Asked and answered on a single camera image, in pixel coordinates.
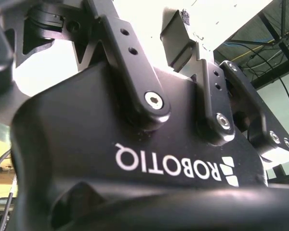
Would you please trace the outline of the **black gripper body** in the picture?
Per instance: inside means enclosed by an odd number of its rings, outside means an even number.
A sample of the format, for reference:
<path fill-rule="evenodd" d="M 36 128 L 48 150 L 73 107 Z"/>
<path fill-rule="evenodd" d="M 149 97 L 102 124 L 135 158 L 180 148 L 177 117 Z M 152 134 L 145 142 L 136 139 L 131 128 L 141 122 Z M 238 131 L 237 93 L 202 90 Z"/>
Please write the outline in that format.
<path fill-rule="evenodd" d="M 9 231 L 289 231 L 289 186 L 268 185 L 257 129 L 216 144 L 197 86 L 157 70 L 170 118 L 145 131 L 105 62 L 37 94 L 11 126 Z"/>

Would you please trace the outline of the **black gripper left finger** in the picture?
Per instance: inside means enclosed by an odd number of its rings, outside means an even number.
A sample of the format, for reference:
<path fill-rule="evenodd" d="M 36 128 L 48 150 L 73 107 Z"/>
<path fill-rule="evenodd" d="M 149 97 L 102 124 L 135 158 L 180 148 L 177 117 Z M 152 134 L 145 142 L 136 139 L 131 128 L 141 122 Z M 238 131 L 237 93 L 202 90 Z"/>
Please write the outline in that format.
<path fill-rule="evenodd" d="M 57 39 L 72 42 L 79 71 L 108 62 L 135 126 L 154 131 L 169 119 L 161 83 L 111 0 L 0 0 L 0 95 L 11 88 L 15 67 Z"/>

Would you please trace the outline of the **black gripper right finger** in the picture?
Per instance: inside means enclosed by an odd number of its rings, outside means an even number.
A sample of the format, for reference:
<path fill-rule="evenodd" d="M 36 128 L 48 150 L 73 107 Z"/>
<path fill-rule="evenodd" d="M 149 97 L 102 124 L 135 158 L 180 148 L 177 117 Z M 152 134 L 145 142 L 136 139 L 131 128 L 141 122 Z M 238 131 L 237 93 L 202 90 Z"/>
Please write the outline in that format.
<path fill-rule="evenodd" d="M 197 87 L 198 129 L 213 145 L 245 131 L 258 153 L 289 152 L 289 134 L 236 64 L 216 64 L 213 53 L 189 32 L 188 13 L 166 8 L 160 33 L 167 64 L 193 78 Z"/>

